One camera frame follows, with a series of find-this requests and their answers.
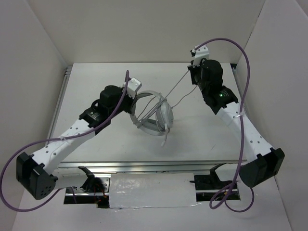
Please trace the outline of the white grey over-ear headphones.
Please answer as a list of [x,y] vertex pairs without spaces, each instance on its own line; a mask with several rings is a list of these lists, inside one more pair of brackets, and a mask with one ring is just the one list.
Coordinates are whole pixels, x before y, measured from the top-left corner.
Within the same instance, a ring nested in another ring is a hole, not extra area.
[[[154,96],[158,102],[144,118],[138,119],[135,115],[136,103],[139,99],[149,96]],[[130,119],[138,129],[149,135],[167,136],[173,127],[174,115],[166,97],[156,91],[146,90],[136,95],[131,107]]]

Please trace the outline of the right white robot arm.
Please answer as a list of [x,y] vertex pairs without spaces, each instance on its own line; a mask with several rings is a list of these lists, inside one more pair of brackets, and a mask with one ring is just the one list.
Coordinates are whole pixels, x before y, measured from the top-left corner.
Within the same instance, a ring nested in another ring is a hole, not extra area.
[[239,169],[243,183],[253,188],[275,176],[284,160],[282,149],[275,149],[249,120],[240,112],[240,103],[231,89],[223,85],[223,69],[215,60],[201,59],[199,66],[190,65],[192,83],[197,85],[202,97],[213,113],[233,132],[244,146],[247,164]]

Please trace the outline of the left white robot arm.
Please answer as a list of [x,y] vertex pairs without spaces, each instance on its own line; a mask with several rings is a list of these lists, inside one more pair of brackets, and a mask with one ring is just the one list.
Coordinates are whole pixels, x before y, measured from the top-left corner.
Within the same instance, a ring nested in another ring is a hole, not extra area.
[[121,112],[130,113],[140,87],[140,84],[133,82],[122,87],[105,87],[99,99],[60,137],[52,139],[48,145],[31,155],[25,152],[18,155],[17,180],[36,200],[45,198],[56,187],[59,178],[53,172],[58,165],[77,147],[110,125],[113,117]]

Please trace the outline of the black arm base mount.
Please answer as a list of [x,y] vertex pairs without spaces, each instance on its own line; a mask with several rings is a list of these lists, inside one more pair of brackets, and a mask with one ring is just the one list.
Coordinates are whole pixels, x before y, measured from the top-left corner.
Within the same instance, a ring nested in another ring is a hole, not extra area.
[[196,190],[220,190],[225,186],[232,183],[231,180],[221,181],[216,173],[216,170],[225,165],[218,164],[215,167],[211,168],[209,175],[194,175],[194,180],[191,180],[190,183],[195,184]]

